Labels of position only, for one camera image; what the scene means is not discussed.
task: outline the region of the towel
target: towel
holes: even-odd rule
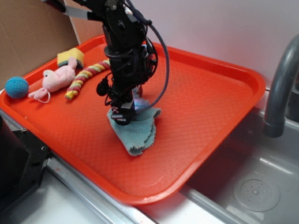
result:
[[[134,99],[135,108],[148,105],[148,101],[136,97]],[[149,108],[133,117],[128,125],[118,125],[112,118],[110,109],[107,116],[110,125],[118,138],[123,143],[127,152],[132,156],[141,155],[143,150],[154,144],[156,136],[155,118],[161,114],[159,108]]]

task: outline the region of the white wall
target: white wall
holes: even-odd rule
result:
[[[267,86],[299,34],[298,0],[132,0],[168,46],[254,69]]]

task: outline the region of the red tray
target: red tray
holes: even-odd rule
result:
[[[78,46],[84,66],[105,60],[104,36]],[[159,44],[156,74],[143,86],[143,98],[156,99],[165,81],[165,58]],[[156,107],[155,143],[141,156],[130,156],[113,132],[109,107],[96,86],[108,73],[88,79],[71,101],[66,88],[52,93],[48,104],[12,99],[4,91],[0,108],[44,141],[53,152],[124,203],[139,205],[177,192],[265,91],[255,71],[169,48],[169,86]],[[54,59],[25,76],[29,91],[41,87],[42,72],[57,69]]]

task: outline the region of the gray faucet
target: gray faucet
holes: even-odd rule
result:
[[[283,134],[285,118],[299,122],[299,35],[289,43],[280,59],[267,101],[263,133]]]

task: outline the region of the black device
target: black device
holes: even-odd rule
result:
[[[42,1],[68,16],[103,22],[107,41],[104,51],[110,60],[112,85],[106,76],[96,91],[106,96],[105,105],[112,107],[112,119],[120,125],[130,123],[140,112],[135,110],[132,90],[145,84],[157,69],[158,55],[147,37],[148,26],[153,29],[151,21],[144,19],[129,0],[73,0],[91,10],[81,12],[58,0]]]
[[[39,188],[49,148],[29,130],[11,131],[0,116],[0,216]]]

